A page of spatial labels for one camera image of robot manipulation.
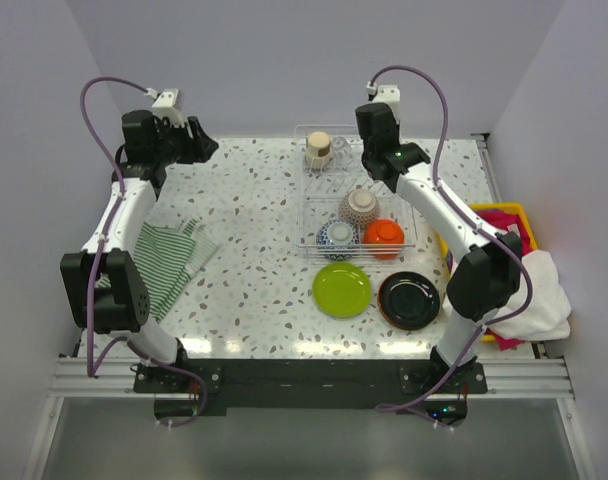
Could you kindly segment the beige steel cup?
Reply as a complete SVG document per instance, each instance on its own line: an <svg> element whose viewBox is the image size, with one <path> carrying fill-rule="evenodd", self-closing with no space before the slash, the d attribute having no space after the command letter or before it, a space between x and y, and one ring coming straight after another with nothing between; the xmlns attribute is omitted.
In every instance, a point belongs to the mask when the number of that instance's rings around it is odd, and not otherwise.
<svg viewBox="0 0 608 480"><path fill-rule="evenodd" d="M332 160L331 137L323 131L314 131L306 138L305 161L311 170L323 170Z"/></svg>

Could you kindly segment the clear glass cup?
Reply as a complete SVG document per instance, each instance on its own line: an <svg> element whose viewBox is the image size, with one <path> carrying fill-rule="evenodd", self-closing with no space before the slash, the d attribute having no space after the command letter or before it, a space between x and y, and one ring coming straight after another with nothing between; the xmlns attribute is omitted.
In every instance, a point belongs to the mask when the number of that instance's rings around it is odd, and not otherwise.
<svg viewBox="0 0 608 480"><path fill-rule="evenodd" d="M331 138L331 156L336 164L344 164L351 159L352 146L345 137L334 136Z"/></svg>

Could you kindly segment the clear wire dish rack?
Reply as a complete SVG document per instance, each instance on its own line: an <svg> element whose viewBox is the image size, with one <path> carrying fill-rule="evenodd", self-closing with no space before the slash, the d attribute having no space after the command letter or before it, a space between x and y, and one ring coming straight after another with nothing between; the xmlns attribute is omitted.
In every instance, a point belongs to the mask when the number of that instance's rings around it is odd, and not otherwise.
<svg viewBox="0 0 608 480"><path fill-rule="evenodd" d="M298 125L293 156L300 179L296 235L305 259L388 261L415 246L413 209L363 168L357 129Z"/></svg>

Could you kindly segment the blue white patterned bowl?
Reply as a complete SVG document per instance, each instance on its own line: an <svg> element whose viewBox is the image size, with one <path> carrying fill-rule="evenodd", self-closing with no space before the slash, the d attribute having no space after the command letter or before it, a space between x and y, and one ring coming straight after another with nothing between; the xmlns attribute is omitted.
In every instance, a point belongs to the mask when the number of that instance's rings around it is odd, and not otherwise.
<svg viewBox="0 0 608 480"><path fill-rule="evenodd" d="M320 254L329 261L350 260L358 244L358 230L343 220L330 220L316 234Z"/></svg>

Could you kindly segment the brown patterned bowl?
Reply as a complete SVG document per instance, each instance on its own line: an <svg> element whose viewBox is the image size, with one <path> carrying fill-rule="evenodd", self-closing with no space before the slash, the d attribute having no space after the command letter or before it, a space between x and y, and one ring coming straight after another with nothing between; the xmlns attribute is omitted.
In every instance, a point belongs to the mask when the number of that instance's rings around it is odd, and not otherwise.
<svg viewBox="0 0 608 480"><path fill-rule="evenodd" d="M365 231L380 217L377 197L367 189L358 188L348 192L340 201L338 218Z"/></svg>

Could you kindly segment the orange bowl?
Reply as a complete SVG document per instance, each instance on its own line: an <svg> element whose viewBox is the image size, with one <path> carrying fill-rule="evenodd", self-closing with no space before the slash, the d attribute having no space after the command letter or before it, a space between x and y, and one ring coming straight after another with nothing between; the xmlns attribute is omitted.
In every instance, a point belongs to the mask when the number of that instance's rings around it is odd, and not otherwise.
<svg viewBox="0 0 608 480"><path fill-rule="evenodd" d="M400 253L405 234L393 220L378 219L366 228L363 243L375 258L392 260Z"/></svg>

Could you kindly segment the lime green plate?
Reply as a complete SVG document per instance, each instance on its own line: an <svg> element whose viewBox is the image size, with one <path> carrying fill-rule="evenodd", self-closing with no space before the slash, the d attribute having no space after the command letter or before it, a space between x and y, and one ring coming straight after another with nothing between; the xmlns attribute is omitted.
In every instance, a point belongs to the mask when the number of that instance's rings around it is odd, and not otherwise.
<svg viewBox="0 0 608 480"><path fill-rule="evenodd" d="M346 262L324 266L315 275L312 296L325 314L339 319L353 318L369 306L373 288L360 267Z"/></svg>

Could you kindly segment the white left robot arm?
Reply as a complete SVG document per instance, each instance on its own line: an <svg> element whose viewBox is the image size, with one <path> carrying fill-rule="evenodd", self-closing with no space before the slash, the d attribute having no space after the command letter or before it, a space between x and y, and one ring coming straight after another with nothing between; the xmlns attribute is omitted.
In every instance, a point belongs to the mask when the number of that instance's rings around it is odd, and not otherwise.
<svg viewBox="0 0 608 480"><path fill-rule="evenodd" d="M159 364L155 378L161 386L180 392L190 383L191 368L179 360L179 340L153 318L135 246L159 199L167 167L206 163L219 144L195 116L176 126L160 113L135 110L121 122L124 142L109 157L113 172L107 207L81 249L62 257L60 272L75 324L90 337L127 342L138 355Z"/></svg>

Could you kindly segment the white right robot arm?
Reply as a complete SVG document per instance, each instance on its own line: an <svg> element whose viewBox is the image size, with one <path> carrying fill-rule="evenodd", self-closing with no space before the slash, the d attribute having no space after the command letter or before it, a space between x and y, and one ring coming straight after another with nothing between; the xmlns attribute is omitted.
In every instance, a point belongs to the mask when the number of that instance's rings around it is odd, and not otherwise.
<svg viewBox="0 0 608 480"><path fill-rule="evenodd" d="M357 107L355 115L363 142L362 164L370 177L423 215L456 264L446 288L451 313L434 347L441 361L429 369L436 390L453 392L465 380L463 365L475 357L472 345L481 336L482 325L520 288L520 237L487 224L438 182L423 149L400 142L399 126L388 105L367 103Z"/></svg>

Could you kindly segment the green white striped cloth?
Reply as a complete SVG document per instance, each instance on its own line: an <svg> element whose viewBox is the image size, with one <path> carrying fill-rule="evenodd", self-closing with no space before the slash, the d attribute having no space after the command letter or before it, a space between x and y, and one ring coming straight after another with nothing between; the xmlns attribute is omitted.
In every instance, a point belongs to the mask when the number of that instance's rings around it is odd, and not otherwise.
<svg viewBox="0 0 608 480"><path fill-rule="evenodd" d="M135 244L134 264L147 288L150 315L160 323L218 244L196 219L175 228L145 222Z"/></svg>

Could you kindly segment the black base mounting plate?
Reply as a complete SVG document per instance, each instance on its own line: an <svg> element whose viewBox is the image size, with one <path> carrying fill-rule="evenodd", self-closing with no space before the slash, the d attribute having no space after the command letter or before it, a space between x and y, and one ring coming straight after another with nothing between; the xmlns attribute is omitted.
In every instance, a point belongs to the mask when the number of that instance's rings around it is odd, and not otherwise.
<svg viewBox="0 0 608 480"><path fill-rule="evenodd" d="M232 408L373 409L406 403L432 387L441 375L430 360L185 359L182 367L206 384L205 415ZM188 415L191 379L160 367L137 366L133 391L153 394L154 412ZM455 373L439 394L486 394L482 364Z"/></svg>

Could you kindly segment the yellow plastic basket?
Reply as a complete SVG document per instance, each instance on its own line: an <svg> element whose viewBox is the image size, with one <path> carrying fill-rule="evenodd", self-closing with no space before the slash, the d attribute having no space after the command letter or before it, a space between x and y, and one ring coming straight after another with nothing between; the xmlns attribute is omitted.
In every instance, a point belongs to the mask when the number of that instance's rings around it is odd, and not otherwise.
<svg viewBox="0 0 608 480"><path fill-rule="evenodd" d="M531 245L533 250L537 250L538 249L538 245L537 242L535 240L535 236L533 234L533 231L531 229L528 217L523 209L523 207L518 204L518 203L487 203L487 204L471 204L470 208L479 216L478 212L479 211L483 211L483 210L492 210L492 209L497 209L497 210L502 210L505 211L507 213L513 213L513 214L518 214L521 218L522 221L524 222L526 228L528 229L529 233L530 233L530 238L531 238ZM487 333L487 331L485 332L485 334L482 336L481 338L481 342L482 343L495 343L497 344L496 340L494 339L494 337L490 334Z"/></svg>

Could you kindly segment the white towel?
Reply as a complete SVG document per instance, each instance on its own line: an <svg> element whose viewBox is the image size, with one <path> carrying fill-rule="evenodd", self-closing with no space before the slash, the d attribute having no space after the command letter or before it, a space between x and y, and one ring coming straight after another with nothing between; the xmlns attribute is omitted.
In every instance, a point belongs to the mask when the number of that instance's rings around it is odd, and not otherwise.
<svg viewBox="0 0 608 480"><path fill-rule="evenodd" d="M522 258L533 284L533 297L519 315L490 326L506 341L550 341L568 338L569 299L560 285L557 267L549 252L532 250Z"/></svg>

